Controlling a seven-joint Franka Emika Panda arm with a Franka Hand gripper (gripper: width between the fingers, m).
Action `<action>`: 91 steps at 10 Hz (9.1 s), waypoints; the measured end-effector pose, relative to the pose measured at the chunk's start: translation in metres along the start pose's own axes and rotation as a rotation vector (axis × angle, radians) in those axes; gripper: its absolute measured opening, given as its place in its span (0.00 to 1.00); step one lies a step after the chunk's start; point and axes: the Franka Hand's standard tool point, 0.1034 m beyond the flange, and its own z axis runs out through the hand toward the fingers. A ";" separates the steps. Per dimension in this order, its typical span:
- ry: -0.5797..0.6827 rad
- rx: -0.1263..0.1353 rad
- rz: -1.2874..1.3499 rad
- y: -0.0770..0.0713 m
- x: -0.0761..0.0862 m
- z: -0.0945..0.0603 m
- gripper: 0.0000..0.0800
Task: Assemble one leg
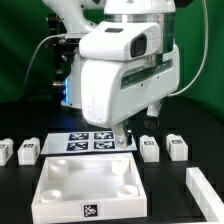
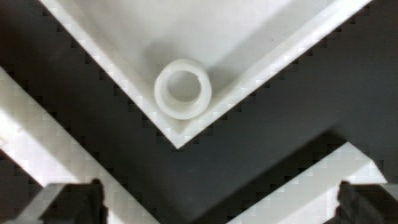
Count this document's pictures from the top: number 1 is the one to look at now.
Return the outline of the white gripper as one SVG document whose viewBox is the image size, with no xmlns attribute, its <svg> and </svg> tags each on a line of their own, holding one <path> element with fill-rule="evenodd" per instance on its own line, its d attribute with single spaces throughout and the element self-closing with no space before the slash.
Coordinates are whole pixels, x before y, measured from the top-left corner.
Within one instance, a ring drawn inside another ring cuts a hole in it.
<svg viewBox="0 0 224 224">
<path fill-rule="evenodd" d="M 156 101 L 177 89 L 179 76 L 176 45 L 155 67 L 149 67 L 145 58 L 129 62 L 89 59 L 81 73 L 83 116 L 89 124 L 104 128 L 113 126 L 116 146 L 125 149 L 132 144 L 126 119 L 149 106 L 144 126 L 155 129 L 161 110 L 161 103 Z"/>
</svg>

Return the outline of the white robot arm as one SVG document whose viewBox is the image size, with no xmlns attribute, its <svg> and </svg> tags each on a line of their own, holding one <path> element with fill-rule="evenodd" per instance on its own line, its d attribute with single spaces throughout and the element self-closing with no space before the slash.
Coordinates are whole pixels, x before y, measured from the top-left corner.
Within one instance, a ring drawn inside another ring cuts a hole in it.
<svg viewBox="0 0 224 224">
<path fill-rule="evenodd" d="M 179 85 L 174 0 L 43 0 L 74 48 L 64 106 L 129 145 L 129 117 L 157 105 Z"/>
</svg>

